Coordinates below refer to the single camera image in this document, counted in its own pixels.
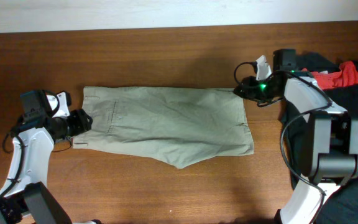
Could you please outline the khaki cargo shorts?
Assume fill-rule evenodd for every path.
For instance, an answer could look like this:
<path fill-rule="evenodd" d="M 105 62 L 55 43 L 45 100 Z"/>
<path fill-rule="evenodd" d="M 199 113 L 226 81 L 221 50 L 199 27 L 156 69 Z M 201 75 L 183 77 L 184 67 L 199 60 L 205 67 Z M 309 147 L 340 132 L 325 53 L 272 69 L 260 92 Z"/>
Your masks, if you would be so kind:
<path fill-rule="evenodd" d="M 230 89 L 87 86 L 91 130 L 75 149 L 149 157 L 178 169 L 254 153 L 244 102 Z"/>

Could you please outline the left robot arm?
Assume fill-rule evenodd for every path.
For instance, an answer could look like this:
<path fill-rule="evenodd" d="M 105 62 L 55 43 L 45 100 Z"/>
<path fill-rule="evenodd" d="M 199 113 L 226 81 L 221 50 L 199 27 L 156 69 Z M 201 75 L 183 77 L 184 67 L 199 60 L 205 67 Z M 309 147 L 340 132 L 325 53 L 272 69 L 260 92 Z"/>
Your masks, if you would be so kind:
<path fill-rule="evenodd" d="M 71 223 L 47 188 L 48 164 L 55 145 L 91 129 L 83 109 L 70 111 L 71 96 L 32 90 L 20 96 L 24 112 L 6 134 L 14 146 L 7 179 L 0 190 L 0 223 Z"/>

